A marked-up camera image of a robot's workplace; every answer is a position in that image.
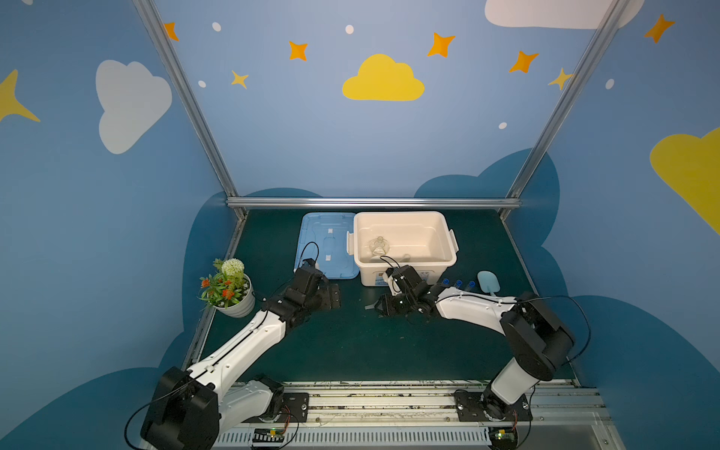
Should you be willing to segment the white plastic storage bin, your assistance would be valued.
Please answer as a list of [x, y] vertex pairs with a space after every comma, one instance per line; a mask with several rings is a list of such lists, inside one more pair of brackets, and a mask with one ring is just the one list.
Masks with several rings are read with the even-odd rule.
[[[388, 256], [375, 259], [371, 258], [369, 241], [378, 236], [389, 242], [390, 251]], [[434, 284], [457, 262], [459, 244], [440, 212], [363, 212], [354, 216], [347, 251], [354, 257], [366, 287], [386, 285], [384, 271], [405, 264]]]

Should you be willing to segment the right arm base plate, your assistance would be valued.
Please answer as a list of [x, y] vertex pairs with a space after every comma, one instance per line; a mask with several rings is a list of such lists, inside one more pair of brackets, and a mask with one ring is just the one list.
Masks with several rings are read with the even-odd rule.
[[481, 392], [463, 389], [453, 394], [459, 422], [531, 422], [534, 417], [528, 397], [522, 395], [518, 401], [508, 405], [495, 397]]

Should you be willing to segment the light blue bin lid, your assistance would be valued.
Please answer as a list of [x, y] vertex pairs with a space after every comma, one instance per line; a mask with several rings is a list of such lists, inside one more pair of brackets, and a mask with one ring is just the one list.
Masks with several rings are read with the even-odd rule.
[[347, 250], [347, 236], [353, 232], [354, 213], [307, 213], [301, 221], [294, 266], [313, 259], [328, 279], [355, 279], [359, 267]]

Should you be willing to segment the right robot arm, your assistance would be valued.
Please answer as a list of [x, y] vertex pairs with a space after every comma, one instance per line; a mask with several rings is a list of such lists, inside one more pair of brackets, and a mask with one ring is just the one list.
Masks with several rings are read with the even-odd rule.
[[505, 337], [513, 357], [481, 397], [486, 414], [497, 420], [504, 418], [529, 389], [551, 381], [569, 361], [568, 354], [576, 345], [575, 336], [545, 298], [530, 292], [520, 297], [499, 297], [489, 286], [483, 288], [483, 294], [476, 294], [430, 285], [409, 265], [386, 269], [384, 280], [390, 293], [375, 304], [376, 311], [384, 316], [417, 312], [474, 324]]

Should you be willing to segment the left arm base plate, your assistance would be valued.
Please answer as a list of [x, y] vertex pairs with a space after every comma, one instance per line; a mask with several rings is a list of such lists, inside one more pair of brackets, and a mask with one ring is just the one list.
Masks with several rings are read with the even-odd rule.
[[306, 423], [308, 414], [309, 393], [284, 393], [282, 401], [273, 402], [269, 412], [250, 417], [244, 420], [244, 423], [284, 423], [287, 418], [294, 422]]

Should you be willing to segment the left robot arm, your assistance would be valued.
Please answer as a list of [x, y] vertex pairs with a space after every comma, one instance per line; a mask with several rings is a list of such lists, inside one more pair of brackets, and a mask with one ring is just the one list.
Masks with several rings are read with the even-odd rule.
[[209, 449], [219, 435], [249, 419], [294, 421], [280, 382], [266, 376], [241, 387], [236, 382], [312, 313], [340, 305], [339, 286], [315, 260], [303, 260], [291, 284], [264, 300], [254, 318], [213, 354], [161, 376], [152, 399], [140, 408], [141, 438], [156, 449]]

